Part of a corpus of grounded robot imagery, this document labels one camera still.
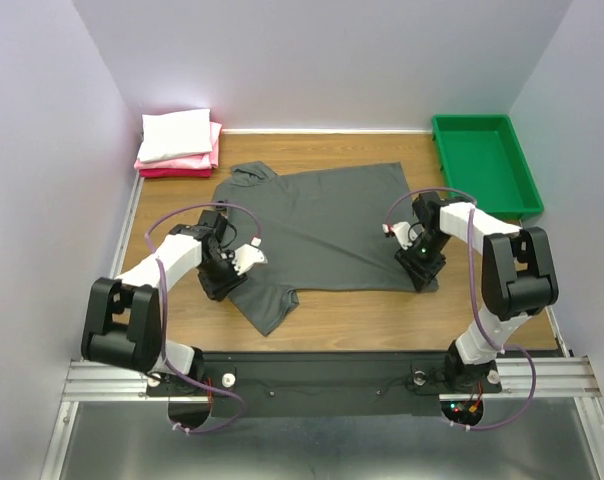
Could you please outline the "dark grey t-shirt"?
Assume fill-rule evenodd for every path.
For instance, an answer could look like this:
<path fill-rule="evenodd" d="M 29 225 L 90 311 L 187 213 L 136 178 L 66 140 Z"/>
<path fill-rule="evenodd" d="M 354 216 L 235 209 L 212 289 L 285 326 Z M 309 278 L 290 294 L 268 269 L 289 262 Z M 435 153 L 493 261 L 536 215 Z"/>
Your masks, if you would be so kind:
<path fill-rule="evenodd" d="M 385 237 L 387 213 L 414 222 L 402 166 L 381 163 L 279 175 L 262 162 L 239 164 L 214 193 L 231 204 L 232 248 L 262 228 L 268 262 L 252 269 L 230 301 L 264 335 L 299 304 L 301 290 L 411 292 L 413 283 L 395 260 L 397 241 Z"/>

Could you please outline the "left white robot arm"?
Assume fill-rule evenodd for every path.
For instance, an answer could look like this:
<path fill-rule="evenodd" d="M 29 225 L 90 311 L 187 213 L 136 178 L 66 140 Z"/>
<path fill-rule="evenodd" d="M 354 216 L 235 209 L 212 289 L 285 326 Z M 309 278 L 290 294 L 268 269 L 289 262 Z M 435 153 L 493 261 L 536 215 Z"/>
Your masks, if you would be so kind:
<path fill-rule="evenodd" d="M 232 265 L 234 253 L 223 243 L 231 228 L 220 213 L 205 210 L 194 225 L 178 224 L 157 249 L 166 287 L 198 272 L 200 285 L 221 301 L 246 276 Z M 204 382 L 203 354 L 194 347 L 167 342 L 157 259 L 150 255 L 119 277 L 97 279 L 90 289 L 81 341 L 84 359 L 170 382 L 181 393 L 197 392 Z"/>

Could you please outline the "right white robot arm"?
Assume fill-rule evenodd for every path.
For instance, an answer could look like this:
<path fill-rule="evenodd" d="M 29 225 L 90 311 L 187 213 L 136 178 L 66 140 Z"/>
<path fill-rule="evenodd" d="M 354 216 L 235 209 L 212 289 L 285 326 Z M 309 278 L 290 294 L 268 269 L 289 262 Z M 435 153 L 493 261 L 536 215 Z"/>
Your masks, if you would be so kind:
<path fill-rule="evenodd" d="M 449 188 L 421 188 L 407 193 L 414 222 L 383 222 L 386 236 L 398 241 L 395 254 L 421 292 L 446 264 L 442 250 L 455 237 L 468 256 L 480 254 L 481 270 L 469 271 L 473 320 L 448 348 L 439 376 L 449 391 L 497 384 L 498 355 L 511 335 L 559 297 L 547 233 L 522 228 L 482 211 L 475 198 Z"/>

